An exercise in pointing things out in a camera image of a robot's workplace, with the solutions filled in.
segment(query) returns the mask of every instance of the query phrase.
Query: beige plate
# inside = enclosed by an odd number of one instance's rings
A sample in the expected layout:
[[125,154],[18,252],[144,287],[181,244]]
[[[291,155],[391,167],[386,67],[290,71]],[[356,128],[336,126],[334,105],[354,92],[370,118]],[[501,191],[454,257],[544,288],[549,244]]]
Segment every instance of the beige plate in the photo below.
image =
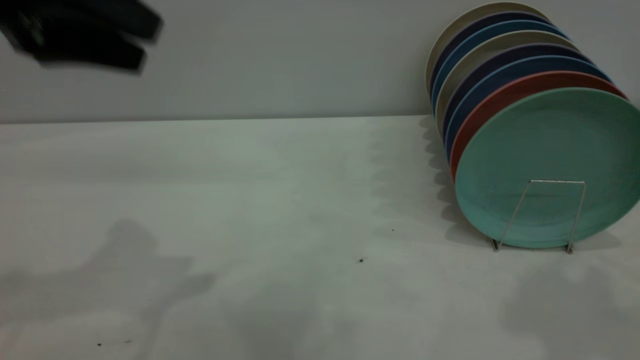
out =
[[451,72],[445,78],[444,83],[442,83],[440,95],[438,95],[438,102],[435,106],[435,118],[436,123],[438,124],[439,133],[442,134],[442,121],[444,118],[444,111],[447,109],[446,106],[449,104],[449,101],[458,88],[458,85],[460,85],[467,75],[469,75],[480,64],[506,49],[511,49],[512,47],[525,44],[538,43],[563,45],[578,51],[575,45],[573,45],[569,40],[556,34],[537,30],[522,30],[506,33],[489,39],[476,46],[473,50],[469,51],[469,53],[465,55],[465,57],[463,57],[453,69],[451,69]]
[[433,44],[433,47],[431,48],[431,52],[429,54],[429,60],[427,61],[427,65],[425,69],[425,80],[426,80],[425,84],[426,84],[427,94],[429,96],[431,96],[431,94],[429,93],[429,82],[431,81],[431,76],[433,75],[432,74],[433,67],[435,67],[438,57],[440,56],[440,54],[442,54],[442,51],[444,50],[444,48],[447,47],[447,44],[453,39],[454,36],[456,36],[456,34],[458,34],[462,29],[466,28],[469,24],[485,16],[489,16],[491,14],[500,13],[500,12],[529,12],[529,13],[542,16],[548,20],[548,18],[541,12],[537,11],[536,9],[530,6],[520,4],[520,3],[486,4],[486,5],[477,7],[473,10],[469,10],[467,13],[465,13],[461,17],[458,17],[456,20],[450,23],[449,26],[447,26],[447,28],[442,32],[442,34],[440,34],[440,37],[438,37],[438,40],[436,40],[435,44]]

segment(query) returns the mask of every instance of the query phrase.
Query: white countertop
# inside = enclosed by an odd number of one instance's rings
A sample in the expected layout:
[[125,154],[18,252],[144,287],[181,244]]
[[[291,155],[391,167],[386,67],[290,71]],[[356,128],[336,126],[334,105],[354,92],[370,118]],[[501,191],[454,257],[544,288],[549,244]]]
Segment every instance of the white countertop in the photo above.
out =
[[640,209],[494,253],[432,121],[2,126],[0,359],[637,359]]

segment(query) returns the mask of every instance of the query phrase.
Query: blurred black object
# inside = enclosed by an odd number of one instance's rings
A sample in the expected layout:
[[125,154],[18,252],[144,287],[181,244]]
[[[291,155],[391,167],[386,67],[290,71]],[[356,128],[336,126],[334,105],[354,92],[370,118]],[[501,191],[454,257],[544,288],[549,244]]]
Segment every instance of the blurred black object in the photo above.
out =
[[145,52],[131,38],[155,40],[161,26],[160,16],[137,0],[0,0],[0,30],[16,50],[44,64],[141,70]]

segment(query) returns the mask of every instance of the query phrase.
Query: wire plate stand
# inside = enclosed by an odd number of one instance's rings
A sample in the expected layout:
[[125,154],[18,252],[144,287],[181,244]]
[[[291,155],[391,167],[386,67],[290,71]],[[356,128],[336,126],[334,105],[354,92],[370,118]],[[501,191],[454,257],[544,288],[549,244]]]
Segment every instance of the wire plate stand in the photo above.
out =
[[504,243],[504,239],[506,239],[507,234],[509,232],[509,228],[513,223],[513,219],[515,219],[516,214],[518,214],[518,210],[520,210],[522,201],[524,200],[525,195],[527,195],[527,191],[529,191],[530,185],[533,183],[576,184],[576,185],[582,186],[582,195],[580,196],[580,202],[578,203],[578,210],[575,212],[575,218],[573,219],[573,227],[571,229],[571,234],[569,235],[569,241],[564,246],[567,254],[573,254],[573,234],[575,234],[575,229],[578,226],[578,221],[580,220],[580,211],[582,211],[582,203],[584,202],[584,194],[587,192],[587,183],[585,183],[584,181],[537,180],[537,179],[529,180],[529,182],[527,183],[527,186],[524,188],[524,191],[522,192],[522,195],[520,196],[520,201],[518,201],[518,205],[516,206],[516,209],[514,210],[513,215],[511,216],[511,220],[509,220],[509,223],[507,223],[507,227],[505,228],[504,233],[502,234],[502,238],[500,239],[500,242],[496,241],[495,239],[491,239],[491,238],[489,239],[491,242],[491,246],[493,247],[493,251],[498,252],[502,247],[502,244]]

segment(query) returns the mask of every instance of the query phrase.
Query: red plate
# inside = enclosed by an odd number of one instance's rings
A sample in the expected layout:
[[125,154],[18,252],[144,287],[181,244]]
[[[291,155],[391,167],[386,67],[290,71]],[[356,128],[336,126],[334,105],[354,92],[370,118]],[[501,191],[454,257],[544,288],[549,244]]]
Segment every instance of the red plate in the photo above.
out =
[[612,83],[577,71],[548,71],[525,76],[504,85],[486,97],[471,111],[458,130],[451,149],[451,175],[456,181],[460,157],[476,131],[495,114],[514,102],[533,94],[556,88],[594,88],[627,99]]

